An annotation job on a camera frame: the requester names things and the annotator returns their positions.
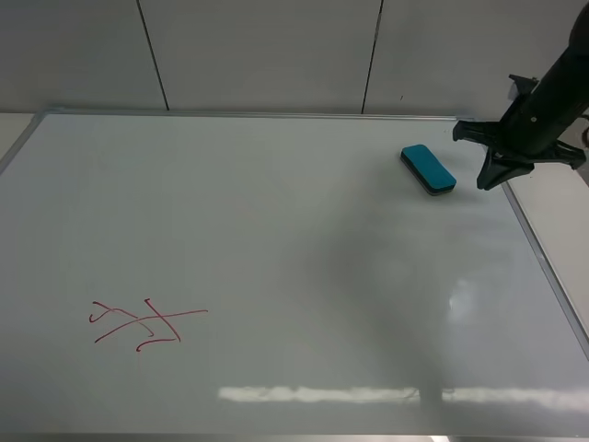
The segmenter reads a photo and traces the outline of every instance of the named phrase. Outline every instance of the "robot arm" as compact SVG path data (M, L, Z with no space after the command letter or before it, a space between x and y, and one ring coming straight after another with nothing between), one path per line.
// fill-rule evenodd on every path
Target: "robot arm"
M589 4L569 38L569 46L539 83L510 76L518 96L498 122L456 124L454 140L488 147L477 178L489 190L534 170L534 163L557 162L579 168L584 151L559 141L559 136L589 107Z

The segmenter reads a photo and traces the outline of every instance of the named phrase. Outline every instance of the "whiteboard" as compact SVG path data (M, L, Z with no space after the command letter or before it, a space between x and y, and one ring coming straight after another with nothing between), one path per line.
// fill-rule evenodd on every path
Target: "whiteboard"
M0 175L0 429L589 436L589 363L453 126L46 116Z

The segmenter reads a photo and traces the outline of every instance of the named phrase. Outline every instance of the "red ink scribble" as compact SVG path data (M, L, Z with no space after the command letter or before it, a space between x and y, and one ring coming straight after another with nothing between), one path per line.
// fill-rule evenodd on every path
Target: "red ink scribble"
M100 306L102 308L104 308L106 311L104 311L100 316L98 316L97 318L94 319L94 315L90 315L90 317L88 318L88 320L90 321L90 323L94 323L97 322L98 320L100 320L101 318L103 318L107 313L111 313L112 311L117 312L117 313L121 313L123 315L129 316L130 318L133 318L133 320L130 320L128 322L125 322L124 324L120 325L119 327L115 327L114 329L112 329L111 331L109 331L108 333L103 334L102 336L98 337L96 339L96 341L94 341L94 343L98 343L101 340L103 340L104 338L106 338L107 336L112 335L114 332L117 332L118 330L127 327L128 325L131 324L135 324L138 323L139 325L143 326L148 332L149 332L149 337L154 337L154 332L147 327L145 324L143 324L144 320L157 320L160 319L162 321L164 321L166 323L166 325L169 327L169 329L174 333L174 335L176 336L175 338L162 338L162 339L152 339L152 340L148 340L148 341L144 341L143 343L140 343L139 345L137 345L137 348L135 348L135 351L137 353L141 352L141 347L143 347L144 345L147 345L149 343L163 343L163 342L172 342L172 341L178 341L179 343L181 342L180 339L180 335L178 333L178 331L174 328L174 326L169 322L169 320L167 320L166 318L174 318L177 316L185 316L185 315L191 315L193 313L205 313L208 312L209 310L190 310L190 311L183 311L181 313L172 313L169 315L162 315L159 311L156 310L156 308L151 304L151 298L148 299L144 299L144 303L156 314L155 316L144 316L142 318L139 318L136 315L133 315L132 313L129 313L126 310L123 310L122 308L110 308L108 306L106 306L105 304L102 304L100 302L94 301L92 304Z

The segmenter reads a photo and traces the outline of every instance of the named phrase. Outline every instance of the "whiteboard frame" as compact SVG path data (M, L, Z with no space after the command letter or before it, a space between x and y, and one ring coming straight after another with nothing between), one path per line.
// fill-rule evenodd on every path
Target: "whiteboard frame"
M410 120L410 121L446 121L458 120L449 116L417 116L417 115L353 115L353 114L325 114L325 113L268 113L268 112L212 112L212 111L169 111L169 110L85 110L66 107L48 108L35 114L27 128L18 137L6 154L0 158L0 175L6 170L18 151L29 140L47 115L111 115L111 116L136 116L136 117L223 117L223 118L290 118L290 119L329 119L329 120ZM507 201L512 206L519 225L524 230L525 237L536 255L537 261L546 276L554 295L556 296L566 320L571 326L572 332L577 338L587 360L589 360L589 335L583 328L566 290L557 276L549 257L530 225L525 212L515 196L509 182L502 184Z

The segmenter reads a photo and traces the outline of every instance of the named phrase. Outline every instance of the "blue eraser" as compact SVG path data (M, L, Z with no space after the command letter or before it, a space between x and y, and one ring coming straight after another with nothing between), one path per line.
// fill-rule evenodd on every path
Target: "blue eraser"
M430 195L450 192L456 186L456 178L425 145L405 147L401 160Z

